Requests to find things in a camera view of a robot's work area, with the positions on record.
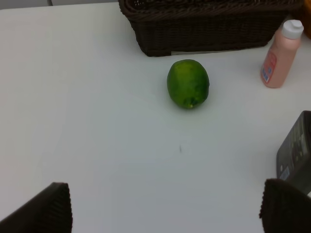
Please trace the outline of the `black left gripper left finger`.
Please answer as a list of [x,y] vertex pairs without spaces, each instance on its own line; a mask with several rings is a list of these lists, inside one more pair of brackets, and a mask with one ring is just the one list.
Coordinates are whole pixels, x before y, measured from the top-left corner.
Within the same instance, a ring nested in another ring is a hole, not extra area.
[[70,233],[73,217],[69,185],[48,187],[0,221],[2,233]]

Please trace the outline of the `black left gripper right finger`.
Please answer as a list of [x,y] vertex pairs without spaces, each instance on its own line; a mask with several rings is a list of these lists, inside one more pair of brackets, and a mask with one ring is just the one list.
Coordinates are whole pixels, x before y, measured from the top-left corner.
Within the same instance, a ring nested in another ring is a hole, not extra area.
[[309,233],[311,198],[281,179],[267,179],[259,212],[265,233]]

